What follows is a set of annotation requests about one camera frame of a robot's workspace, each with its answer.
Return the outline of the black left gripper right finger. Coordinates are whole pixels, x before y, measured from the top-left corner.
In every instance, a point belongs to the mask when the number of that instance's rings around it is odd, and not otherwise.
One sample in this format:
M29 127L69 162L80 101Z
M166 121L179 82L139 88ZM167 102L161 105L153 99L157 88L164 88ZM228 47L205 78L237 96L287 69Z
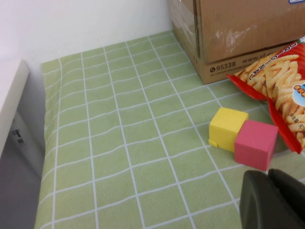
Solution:
M305 185L280 169L270 169L268 177L298 216L305 215Z

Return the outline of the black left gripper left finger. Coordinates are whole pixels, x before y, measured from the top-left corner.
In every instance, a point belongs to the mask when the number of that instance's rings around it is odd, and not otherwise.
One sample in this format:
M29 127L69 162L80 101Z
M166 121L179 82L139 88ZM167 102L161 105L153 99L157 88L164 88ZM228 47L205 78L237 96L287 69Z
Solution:
M272 180L261 171L247 170L240 197L243 229L303 229L305 216L298 216Z

